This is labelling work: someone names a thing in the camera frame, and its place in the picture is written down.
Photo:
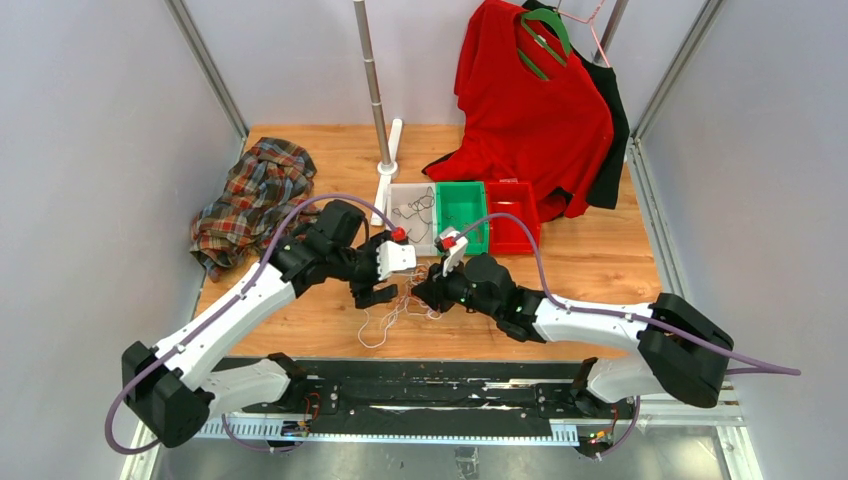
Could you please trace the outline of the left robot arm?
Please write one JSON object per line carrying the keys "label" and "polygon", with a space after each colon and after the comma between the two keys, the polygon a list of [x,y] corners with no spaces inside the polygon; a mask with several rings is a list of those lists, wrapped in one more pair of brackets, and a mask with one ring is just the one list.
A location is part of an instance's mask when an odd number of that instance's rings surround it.
{"label": "left robot arm", "polygon": [[283,413],[306,400],[305,373],[288,356],[272,354],[246,367],[217,371],[218,363],[271,314],[328,279],[348,283],[354,305],[366,309],[398,294],[388,279],[414,267],[416,254],[405,231],[392,223],[358,247],[352,242],[368,223],[366,201],[326,196],[316,220],[290,228],[297,206],[248,273],[225,296],[178,331],[152,346],[136,341],[123,352],[123,388],[110,406],[105,434],[111,448],[123,447],[112,424],[126,405],[153,434],[154,445],[174,448],[192,439],[214,416],[271,403]]}

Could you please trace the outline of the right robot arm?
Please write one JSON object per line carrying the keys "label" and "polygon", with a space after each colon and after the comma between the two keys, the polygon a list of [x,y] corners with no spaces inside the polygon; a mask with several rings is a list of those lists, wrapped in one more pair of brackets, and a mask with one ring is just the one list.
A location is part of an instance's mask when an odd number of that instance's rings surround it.
{"label": "right robot arm", "polygon": [[580,342],[623,351],[584,360],[566,401],[594,417],[625,398],[665,393],[698,408],[717,405],[732,338],[683,298],[662,293],[652,303],[611,305],[548,297],[515,283],[488,254],[450,272],[430,267],[412,293],[439,313],[455,305],[490,317],[519,342]]}

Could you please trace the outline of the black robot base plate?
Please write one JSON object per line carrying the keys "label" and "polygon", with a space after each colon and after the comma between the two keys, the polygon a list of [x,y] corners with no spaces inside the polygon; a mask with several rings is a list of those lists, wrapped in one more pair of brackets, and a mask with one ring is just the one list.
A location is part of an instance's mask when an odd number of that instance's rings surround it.
{"label": "black robot base plate", "polygon": [[276,402],[248,413],[312,420],[315,433],[420,437],[544,437],[552,421],[621,427],[626,400],[585,415],[566,401],[571,362],[300,359],[307,374]]}

